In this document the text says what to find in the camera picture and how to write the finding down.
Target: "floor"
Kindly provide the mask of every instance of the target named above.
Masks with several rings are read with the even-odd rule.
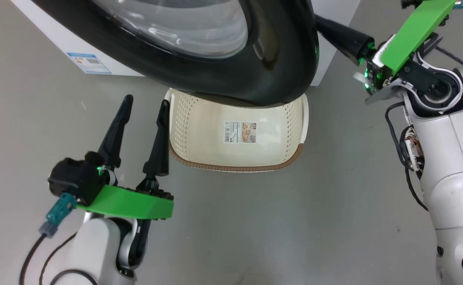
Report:
[[[410,10],[362,0],[351,26],[378,42]],[[439,29],[441,46],[463,59],[463,11]],[[456,63],[434,54],[431,63]],[[175,195],[173,218],[152,225],[138,284],[434,285],[435,235],[411,197],[383,119],[391,102],[365,105],[337,54],[322,84],[307,91],[309,135],[289,168],[217,173],[171,161],[160,179]],[[64,157],[96,150],[123,96],[135,105],[122,146],[123,186],[135,186],[167,90],[145,78],[83,74],[8,0],[0,0],[0,285],[15,283],[37,229],[55,202],[46,177]],[[393,112],[394,125],[405,122]],[[76,211],[40,247],[27,274],[81,224]],[[64,250],[50,264],[56,274]]]

